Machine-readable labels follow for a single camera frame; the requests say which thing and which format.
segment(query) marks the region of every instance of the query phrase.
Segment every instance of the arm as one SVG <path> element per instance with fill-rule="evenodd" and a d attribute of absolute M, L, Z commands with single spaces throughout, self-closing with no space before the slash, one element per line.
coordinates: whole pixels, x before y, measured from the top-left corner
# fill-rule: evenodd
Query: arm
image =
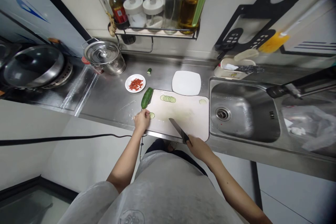
<path fill-rule="evenodd" d="M 143 109 L 135 116 L 134 123 L 133 135 L 106 180 L 112 183 L 119 193 L 131 183 L 139 153 L 140 140 L 149 126 L 149 111 Z"/>
<path fill-rule="evenodd" d="M 190 141 L 187 141 L 187 145 L 191 153 L 203 161 L 215 175 L 219 187 L 230 206 L 251 224 L 272 224 L 264 212 L 235 181 L 210 147 L 200 138 L 194 138 L 191 135 L 189 135 L 189 138 Z"/>

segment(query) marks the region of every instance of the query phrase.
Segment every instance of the red label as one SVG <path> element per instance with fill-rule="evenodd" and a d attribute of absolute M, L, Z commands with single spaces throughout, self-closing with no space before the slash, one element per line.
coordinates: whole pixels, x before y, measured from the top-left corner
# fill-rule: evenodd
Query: red label
<path fill-rule="evenodd" d="M 123 7 L 112 9 L 112 12 L 114 14 L 114 19 L 117 23 L 124 23 L 128 20 L 125 9 Z"/>

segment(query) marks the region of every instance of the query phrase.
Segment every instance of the small white plate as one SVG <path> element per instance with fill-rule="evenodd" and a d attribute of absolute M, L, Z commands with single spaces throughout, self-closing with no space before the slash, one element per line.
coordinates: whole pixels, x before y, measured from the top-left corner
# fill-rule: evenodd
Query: small white plate
<path fill-rule="evenodd" d="M 131 82 L 135 79 L 140 79 L 140 80 L 143 80 L 143 85 L 141 88 L 139 88 L 139 90 L 131 90 L 129 88 L 129 85 L 131 84 Z M 146 86 L 146 79 L 145 77 L 143 77 L 142 75 L 138 75 L 138 74 L 135 74 L 135 75 L 131 75 L 130 77 L 127 78 L 126 82 L 125 82 L 125 88 L 127 89 L 128 92 L 131 92 L 131 93 L 138 93 L 140 92 L 142 89 L 144 89 Z"/>

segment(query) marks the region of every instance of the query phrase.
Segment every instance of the spice rack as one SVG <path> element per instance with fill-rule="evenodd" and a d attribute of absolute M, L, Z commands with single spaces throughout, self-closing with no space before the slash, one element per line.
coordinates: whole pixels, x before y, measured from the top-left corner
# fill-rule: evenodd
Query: spice rack
<path fill-rule="evenodd" d="M 166 34 L 164 31 L 177 31 L 174 34 Z M 164 29 L 164 28 L 139 28 L 139 27 L 127 27 L 126 29 L 116 29 L 115 34 L 117 35 L 133 35 L 133 36 L 143 36 L 143 37 L 170 37 L 170 38 L 178 38 L 178 39 L 194 39 L 198 38 L 198 34 L 200 30 L 200 26 L 198 26 L 195 32 L 192 34 L 186 35 L 181 33 L 182 31 L 189 31 L 188 29 Z"/>
<path fill-rule="evenodd" d="M 150 32 L 150 30 L 158 30 L 158 32 L 153 33 Z M 174 34 L 166 34 L 164 30 L 174 30 L 176 33 Z M 196 40 L 198 38 L 198 34 L 200 30 L 200 25 L 198 26 L 197 30 L 195 32 L 188 30 L 188 29 L 165 29 L 165 28 L 139 28 L 139 27 L 127 27 L 125 29 L 116 29 L 115 31 L 115 36 L 118 40 L 118 48 L 122 53 L 151 53 L 153 51 L 153 45 L 154 45 L 154 40 L 153 37 L 169 37 L 169 38 L 178 38 L 178 39 L 193 39 Z M 183 34 L 181 32 L 183 31 L 189 31 L 192 32 L 192 34 Z M 118 35 L 131 35 L 131 36 L 142 36 L 142 37 L 151 37 L 152 39 L 152 46 L 149 51 L 138 51 L 138 50 L 125 50 L 121 49 L 120 47 L 120 42 L 119 42 L 119 37 Z"/>

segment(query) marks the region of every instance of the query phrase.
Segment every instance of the person's right hand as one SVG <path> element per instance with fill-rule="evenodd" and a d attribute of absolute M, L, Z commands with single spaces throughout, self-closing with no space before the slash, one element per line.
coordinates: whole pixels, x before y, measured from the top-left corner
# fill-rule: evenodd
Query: person's right hand
<path fill-rule="evenodd" d="M 187 141 L 187 146 L 196 158 L 207 164 L 211 159 L 216 157 L 210 147 L 202 139 L 195 138 L 192 135 L 188 135 L 188 137 L 190 140 Z"/>

